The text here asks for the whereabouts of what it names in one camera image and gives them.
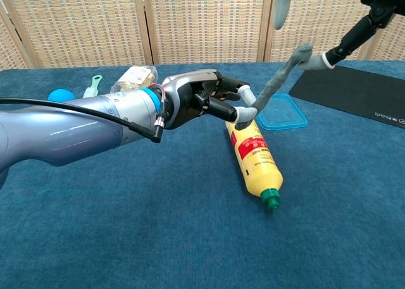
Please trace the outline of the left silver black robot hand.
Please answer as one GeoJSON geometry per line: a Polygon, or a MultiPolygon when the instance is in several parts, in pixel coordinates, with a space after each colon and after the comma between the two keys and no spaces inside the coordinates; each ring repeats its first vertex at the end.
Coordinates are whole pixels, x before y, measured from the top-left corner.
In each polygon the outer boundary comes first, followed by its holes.
{"type": "Polygon", "coordinates": [[[226,100],[238,101],[249,85],[224,77],[216,69],[190,71],[166,77],[163,81],[168,100],[165,128],[173,130],[205,114],[230,123],[248,123],[258,114],[252,106],[234,107],[226,100]]]}

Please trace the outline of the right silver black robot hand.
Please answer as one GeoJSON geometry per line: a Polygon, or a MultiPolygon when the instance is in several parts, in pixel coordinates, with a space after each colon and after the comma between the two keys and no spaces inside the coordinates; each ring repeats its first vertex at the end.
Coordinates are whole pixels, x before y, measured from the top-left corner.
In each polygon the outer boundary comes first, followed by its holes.
{"type": "Polygon", "coordinates": [[[312,43],[318,53],[299,63],[300,69],[333,69],[396,15],[404,15],[404,0],[273,0],[271,25],[287,31],[288,44],[312,43]]]}

